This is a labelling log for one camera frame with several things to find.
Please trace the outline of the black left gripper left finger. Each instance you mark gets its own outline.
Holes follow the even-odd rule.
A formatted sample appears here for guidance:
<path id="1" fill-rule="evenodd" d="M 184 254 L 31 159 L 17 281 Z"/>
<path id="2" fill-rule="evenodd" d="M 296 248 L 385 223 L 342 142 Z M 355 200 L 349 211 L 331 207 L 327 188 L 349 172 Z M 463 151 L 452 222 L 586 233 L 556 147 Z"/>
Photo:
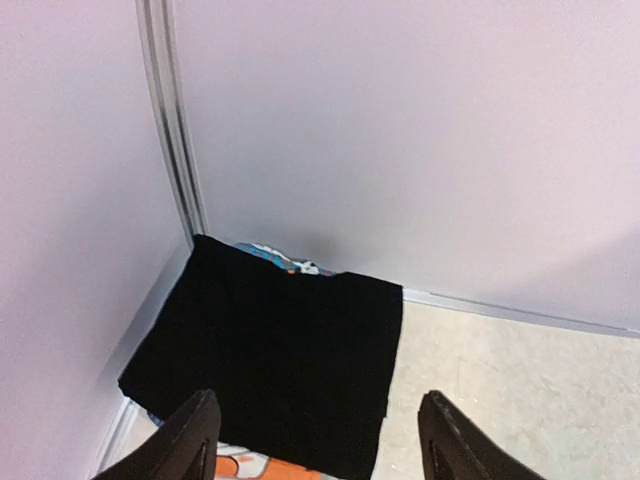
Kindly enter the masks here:
<path id="1" fill-rule="evenodd" d="M 221 412 L 215 393 L 194 393 L 139 448 L 97 480 L 213 480 Z"/>

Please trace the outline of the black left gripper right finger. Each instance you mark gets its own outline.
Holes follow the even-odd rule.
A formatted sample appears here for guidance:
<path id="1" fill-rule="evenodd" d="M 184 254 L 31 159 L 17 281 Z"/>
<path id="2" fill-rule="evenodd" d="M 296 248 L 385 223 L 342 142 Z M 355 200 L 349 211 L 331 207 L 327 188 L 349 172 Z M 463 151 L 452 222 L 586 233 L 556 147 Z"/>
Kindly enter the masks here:
<path id="1" fill-rule="evenodd" d="M 418 431 L 427 480 L 543 480 L 502 450 L 438 390 L 422 398 Z"/>

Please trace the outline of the black t-shirt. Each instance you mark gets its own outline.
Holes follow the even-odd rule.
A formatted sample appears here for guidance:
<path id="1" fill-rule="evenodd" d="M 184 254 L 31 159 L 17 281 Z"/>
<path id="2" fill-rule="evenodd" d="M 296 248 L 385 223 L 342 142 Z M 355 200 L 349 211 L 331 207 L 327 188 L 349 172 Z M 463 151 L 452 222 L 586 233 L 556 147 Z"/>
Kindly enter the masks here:
<path id="1" fill-rule="evenodd" d="M 376 463 L 403 319 L 401 286 L 290 274 L 197 235 L 119 379 L 159 419 L 210 389 L 221 441 L 339 479 Z"/>

